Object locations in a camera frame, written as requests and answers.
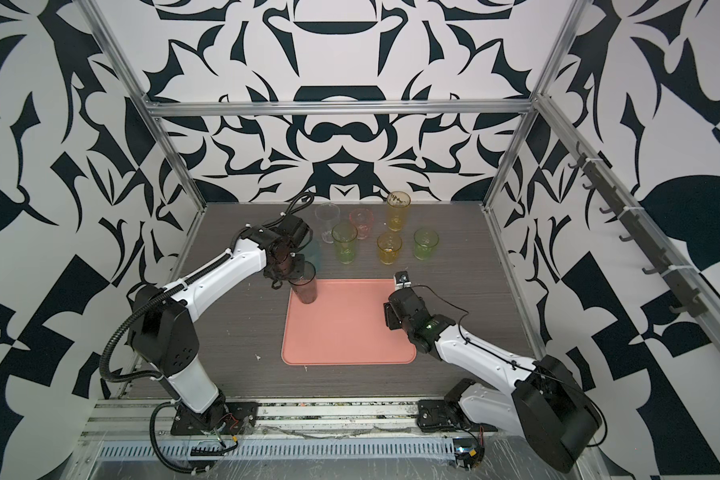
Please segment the dark smoky glass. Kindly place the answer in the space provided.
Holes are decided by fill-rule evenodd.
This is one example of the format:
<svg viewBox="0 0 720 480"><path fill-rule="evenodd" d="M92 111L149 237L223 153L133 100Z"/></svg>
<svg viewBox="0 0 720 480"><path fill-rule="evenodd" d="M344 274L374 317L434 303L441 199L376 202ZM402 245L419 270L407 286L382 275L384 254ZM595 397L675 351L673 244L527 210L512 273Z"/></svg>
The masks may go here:
<svg viewBox="0 0 720 480"><path fill-rule="evenodd" d="M311 304L317 300L316 269L311 262L298 261L288 276L288 283L301 303Z"/></svg>

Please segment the clear glass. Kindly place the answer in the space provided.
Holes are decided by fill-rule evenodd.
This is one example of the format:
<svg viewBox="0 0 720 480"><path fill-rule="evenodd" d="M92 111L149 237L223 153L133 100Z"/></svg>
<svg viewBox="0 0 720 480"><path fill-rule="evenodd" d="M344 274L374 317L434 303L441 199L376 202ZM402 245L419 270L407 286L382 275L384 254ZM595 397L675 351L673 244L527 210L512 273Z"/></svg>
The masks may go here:
<svg viewBox="0 0 720 480"><path fill-rule="evenodd" d="M333 244L333 228L341 220L340 207L334 203L322 203L315 209L315 217L318 222L318 231L323 242Z"/></svg>

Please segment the pink tray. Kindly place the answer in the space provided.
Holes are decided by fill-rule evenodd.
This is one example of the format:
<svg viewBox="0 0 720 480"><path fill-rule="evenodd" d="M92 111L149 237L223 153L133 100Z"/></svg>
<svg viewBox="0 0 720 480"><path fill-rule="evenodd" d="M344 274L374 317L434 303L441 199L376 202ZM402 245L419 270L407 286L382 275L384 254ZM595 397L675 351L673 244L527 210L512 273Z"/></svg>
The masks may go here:
<svg viewBox="0 0 720 480"><path fill-rule="evenodd" d="M317 299L289 298L281 349L292 366L404 365L417 356L401 330L385 323L391 279L318 280Z"/></svg>

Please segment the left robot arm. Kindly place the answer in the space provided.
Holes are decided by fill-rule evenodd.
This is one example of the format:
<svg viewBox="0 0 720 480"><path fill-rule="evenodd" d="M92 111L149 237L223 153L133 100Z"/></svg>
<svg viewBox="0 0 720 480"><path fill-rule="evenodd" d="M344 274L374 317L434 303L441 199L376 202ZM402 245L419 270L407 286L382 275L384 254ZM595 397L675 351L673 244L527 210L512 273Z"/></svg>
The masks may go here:
<svg viewBox="0 0 720 480"><path fill-rule="evenodd" d="M132 313L103 349L101 378L110 383L155 380L194 429L203 433L220 429L228 408L224 394L200 361L195 322L252 275L263 274L273 289L293 279L303 270L302 249L312 237L312 229L304 220L283 214L268 224L244 227L229 248L194 272L160 288L142 288ZM121 340L150 368L127 374L114 372L110 361Z"/></svg>

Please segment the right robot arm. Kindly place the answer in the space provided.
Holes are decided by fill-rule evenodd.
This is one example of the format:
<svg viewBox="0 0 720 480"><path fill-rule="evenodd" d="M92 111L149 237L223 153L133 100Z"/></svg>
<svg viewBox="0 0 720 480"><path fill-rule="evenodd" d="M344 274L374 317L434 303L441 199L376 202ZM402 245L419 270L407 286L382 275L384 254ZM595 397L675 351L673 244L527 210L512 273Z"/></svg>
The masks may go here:
<svg viewBox="0 0 720 480"><path fill-rule="evenodd" d="M403 330L416 350L462 368L505 395L502 413L487 390L473 383L458 393L466 418L521 434L549 467L568 473L606 421L557 358L540 360L503 350L466 330L460 322L430 313L413 288L401 288L384 304L385 322Z"/></svg>

